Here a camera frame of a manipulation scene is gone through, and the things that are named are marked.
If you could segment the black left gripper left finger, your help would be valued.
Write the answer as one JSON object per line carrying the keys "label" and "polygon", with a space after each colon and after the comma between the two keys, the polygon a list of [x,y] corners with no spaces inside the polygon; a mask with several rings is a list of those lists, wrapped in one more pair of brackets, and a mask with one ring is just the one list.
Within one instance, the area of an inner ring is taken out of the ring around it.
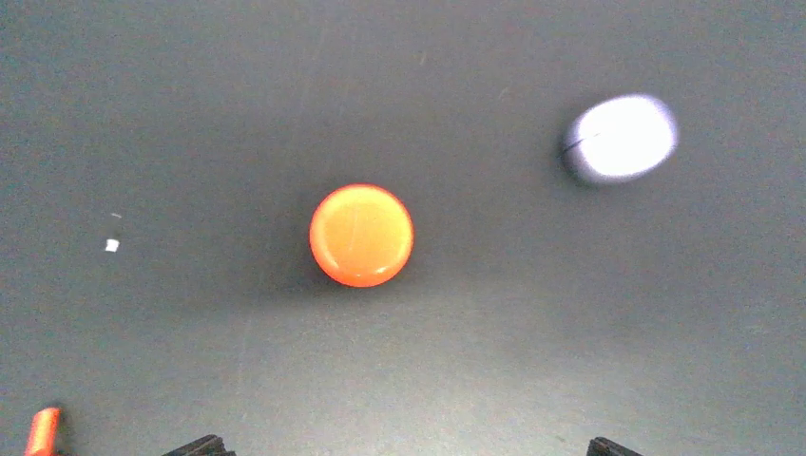
{"label": "black left gripper left finger", "polygon": [[220,436],[208,434],[163,456],[236,456],[236,452],[227,450]]}

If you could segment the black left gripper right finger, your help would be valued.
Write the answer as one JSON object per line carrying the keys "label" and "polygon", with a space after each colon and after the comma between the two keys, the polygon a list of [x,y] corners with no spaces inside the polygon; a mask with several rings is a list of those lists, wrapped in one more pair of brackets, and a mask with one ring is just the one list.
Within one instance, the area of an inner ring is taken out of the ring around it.
{"label": "black left gripper right finger", "polygon": [[596,437],[589,442],[586,456],[642,456],[642,454],[605,437]]}

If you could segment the orange round bottle cap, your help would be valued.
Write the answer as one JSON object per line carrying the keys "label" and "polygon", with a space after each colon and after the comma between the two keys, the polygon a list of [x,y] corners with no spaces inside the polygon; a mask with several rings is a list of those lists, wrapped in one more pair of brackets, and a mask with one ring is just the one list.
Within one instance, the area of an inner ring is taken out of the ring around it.
{"label": "orange round bottle cap", "polygon": [[392,192],[369,183],[340,187],[312,215],[309,245],[320,270],[349,287],[370,288],[395,277],[414,245],[412,217]]}

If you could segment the lavender earbud charging case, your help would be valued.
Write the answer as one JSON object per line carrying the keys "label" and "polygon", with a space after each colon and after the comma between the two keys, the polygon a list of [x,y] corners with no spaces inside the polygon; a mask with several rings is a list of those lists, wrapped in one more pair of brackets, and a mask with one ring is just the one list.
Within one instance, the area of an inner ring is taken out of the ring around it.
{"label": "lavender earbud charging case", "polygon": [[679,143],[670,107],[655,96],[631,93],[595,104],[567,128],[561,160],[589,185],[638,179],[666,162]]}

